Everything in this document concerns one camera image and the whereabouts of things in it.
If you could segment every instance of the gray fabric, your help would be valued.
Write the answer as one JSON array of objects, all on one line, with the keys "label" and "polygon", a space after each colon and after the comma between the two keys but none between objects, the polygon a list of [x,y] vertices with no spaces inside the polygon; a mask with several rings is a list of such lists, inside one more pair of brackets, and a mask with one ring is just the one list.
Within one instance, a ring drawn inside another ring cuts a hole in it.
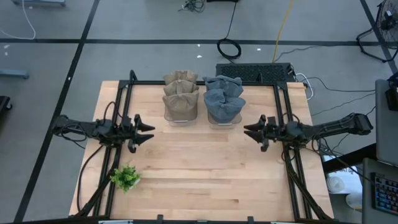
[{"label": "gray fabric", "polygon": [[174,82],[176,80],[186,80],[188,82],[196,83],[198,78],[198,74],[195,74],[193,71],[174,71],[171,74],[163,76],[164,82],[166,85]]},{"label": "gray fabric", "polygon": [[209,90],[204,97],[207,110],[220,124],[231,122],[246,104],[242,98],[225,97],[222,89]]},{"label": "gray fabric", "polygon": [[243,92],[242,79],[230,78],[223,75],[217,77],[203,77],[207,90],[222,89],[224,96],[238,97]]},{"label": "gray fabric", "polygon": [[199,91],[171,96],[163,96],[166,106],[165,118],[171,121],[191,121],[198,116]]},{"label": "gray fabric", "polygon": [[166,96],[171,96],[182,93],[192,93],[195,90],[199,90],[199,86],[186,80],[177,80],[165,86],[163,90]]}]

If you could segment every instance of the beige fabric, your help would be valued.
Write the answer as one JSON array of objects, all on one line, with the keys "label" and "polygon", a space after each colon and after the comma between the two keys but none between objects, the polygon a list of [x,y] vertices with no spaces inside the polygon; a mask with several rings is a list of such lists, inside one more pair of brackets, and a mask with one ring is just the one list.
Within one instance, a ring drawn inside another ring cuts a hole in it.
[{"label": "beige fabric", "polygon": [[199,91],[163,96],[166,107],[165,119],[168,121],[191,121],[198,116]]},{"label": "beige fabric", "polygon": [[171,96],[182,93],[192,93],[195,90],[199,90],[199,86],[186,80],[177,80],[165,86],[163,90],[166,96]]},{"label": "beige fabric", "polygon": [[171,74],[163,76],[164,82],[166,85],[170,84],[176,80],[186,80],[188,82],[196,83],[198,78],[198,74],[193,73],[191,70],[186,71],[174,71]]}]

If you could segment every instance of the gray floor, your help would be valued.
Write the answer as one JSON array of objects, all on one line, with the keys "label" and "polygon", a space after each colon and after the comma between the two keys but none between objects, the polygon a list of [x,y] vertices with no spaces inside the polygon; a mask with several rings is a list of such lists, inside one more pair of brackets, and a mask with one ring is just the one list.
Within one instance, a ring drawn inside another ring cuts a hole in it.
[{"label": "gray floor", "polygon": [[[91,39],[220,39],[226,35],[233,4],[213,2],[202,14],[177,12],[184,0],[101,0]],[[373,16],[379,1],[367,0]],[[67,7],[33,5],[27,13],[42,39],[79,39],[93,0],[68,0]],[[231,39],[275,40],[288,0],[242,1],[236,8]],[[21,7],[0,2],[0,29],[29,37]],[[295,1],[283,30],[282,40],[354,40],[370,24],[359,0]],[[375,41],[374,34],[366,37]],[[0,129],[0,223],[11,222],[25,191],[55,109],[77,44],[0,44],[0,68],[26,69],[30,79],[0,78],[0,95],[9,95],[13,110]],[[280,45],[279,52],[296,47]],[[270,62],[273,45],[242,45],[238,63]],[[380,47],[367,50],[382,56]],[[284,55],[296,72],[320,77],[330,88],[373,89],[378,78],[392,75],[388,64],[363,55],[356,46],[318,47]],[[201,44],[86,44],[76,68],[62,113],[91,120],[103,80],[120,80],[134,69],[141,80],[159,80],[173,70],[190,69],[201,77],[215,75],[217,63],[228,63],[216,45]],[[337,93],[325,90],[312,80],[315,96],[310,111],[331,108],[364,93]],[[313,117],[315,124],[339,119],[355,111],[367,113],[374,97],[345,105]],[[374,113],[369,115],[374,123]],[[330,138],[335,146],[341,136]],[[370,136],[349,136],[337,151],[348,153],[375,141]],[[25,220],[62,218],[68,215],[83,151],[73,143],[53,138],[42,172],[30,201]],[[332,197],[336,218],[361,222],[361,214],[348,208],[344,197]]]}]

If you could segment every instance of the wooden tabletop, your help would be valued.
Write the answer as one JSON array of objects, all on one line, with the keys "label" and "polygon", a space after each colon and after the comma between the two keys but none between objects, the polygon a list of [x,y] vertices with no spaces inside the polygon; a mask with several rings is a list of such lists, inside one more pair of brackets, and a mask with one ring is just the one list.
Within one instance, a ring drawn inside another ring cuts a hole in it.
[{"label": "wooden tabletop", "polygon": [[[102,83],[94,114],[101,119],[104,109],[116,98],[118,82]],[[292,111],[301,122],[311,124],[311,116],[302,83],[288,83]],[[292,204],[282,144],[270,142],[267,152],[243,134],[243,126],[256,123],[261,114],[276,116],[274,92],[267,86],[244,86],[246,100],[242,121],[234,129],[211,129],[203,101],[205,87],[200,87],[196,124],[172,127],[164,119],[162,85],[134,85],[129,116],[139,113],[142,121],[156,130],[155,137],[132,154],[126,144],[120,165],[136,166],[142,179],[135,189],[124,194],[116,189],[111,218],[165,220],[247,220],[293,221]],[[123,93],[120,113],[126,91]],[[283,94],[280,92],[285,111]],[[99,147],[88,141],[83,162]],[[81,205],[98,186],[105,150],[87,165],[81,183]],[[317,154],[301,150],[307,189],[319,206],[333,216],[322,163]],[[304,217],[302,197],[297,189],[300,214]],[[103,194],[104,213],[108,190]],[[76,192],[70,209],[75,214]]]}]

